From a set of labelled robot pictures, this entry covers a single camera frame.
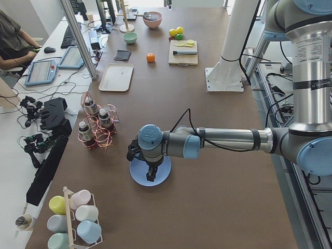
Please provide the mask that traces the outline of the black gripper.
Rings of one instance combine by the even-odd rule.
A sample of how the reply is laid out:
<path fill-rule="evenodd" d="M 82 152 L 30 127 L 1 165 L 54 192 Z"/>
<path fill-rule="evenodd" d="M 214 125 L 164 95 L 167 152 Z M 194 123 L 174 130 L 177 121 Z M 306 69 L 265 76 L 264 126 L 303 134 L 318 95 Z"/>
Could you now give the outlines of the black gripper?
<path fill-rule="evenodd" d="M 155 158 L 149 158 L 143 155 L 144 161 L 149 166 L 148 172 L 146 173 L 146 178 L 148 181 L 154 181 L 156 178 L 156 173 L 158 167 L 162 164 L 162 156 L 157 156 Z"/>

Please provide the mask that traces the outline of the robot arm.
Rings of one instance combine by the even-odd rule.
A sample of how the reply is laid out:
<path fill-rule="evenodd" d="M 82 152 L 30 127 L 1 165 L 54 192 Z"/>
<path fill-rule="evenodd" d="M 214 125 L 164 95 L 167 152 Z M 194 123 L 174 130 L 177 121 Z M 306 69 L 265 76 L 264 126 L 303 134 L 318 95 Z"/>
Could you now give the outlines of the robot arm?
<path fill-rule="evenodd" d="M 263 150 L 317 176 L 331 175 L 331 1 L 268 1 L 265 32 L 292 43 L 294 121 L 286 128 L 214 129 L 143 126 L 127 158 L 148 166 L 155 179 L 164 156 L 195 159 L 209 145 L 246 152 Z"/>

